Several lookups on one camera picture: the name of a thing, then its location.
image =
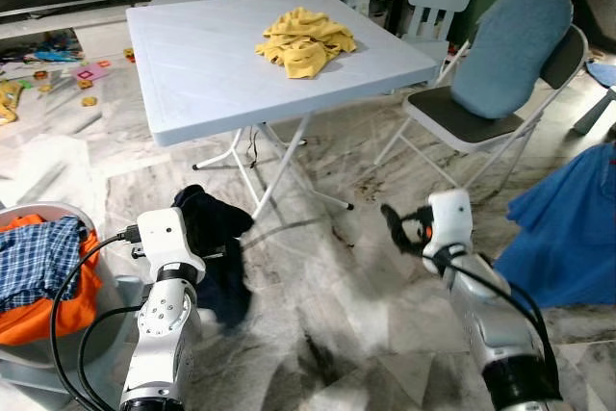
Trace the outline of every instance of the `blue plaid shirt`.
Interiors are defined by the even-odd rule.
[[[54,298],[79,262],[84,224],[76,217],[21,226],[0,233],[0,313]],[[79,272],[62,300],[73,298]]]

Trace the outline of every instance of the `yellow cloth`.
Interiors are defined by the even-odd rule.
[[[302,7],[280,16],[263,33],[269,40],[255,52],[270,62],[284,65],[287,77],[315,77],[325,64],[341,51],[357,48],[352,32],[332,21],[325,13],[312,13]]]

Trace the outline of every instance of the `orange garment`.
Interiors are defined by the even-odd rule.
[[[0,232],[9,231],[20,226],[43,223],[38,215],[30,215],[14,219],[7,226],[0,226]],[[90,231],[88,237],[81,242],[79,253],[83,257],[98,244],[96,233]],[[82,265],[75,297],[60,302],[56,324],[58,336],[65,336],[90,325],[96,317],[96,294],[103,283],[94,271],[98,262],[98,252],[95,252]],[[53,300],[42,298],[30,305],[13,308],[0,313],[0,344],[19,346],[40,339],[49,339],[49,316]]]

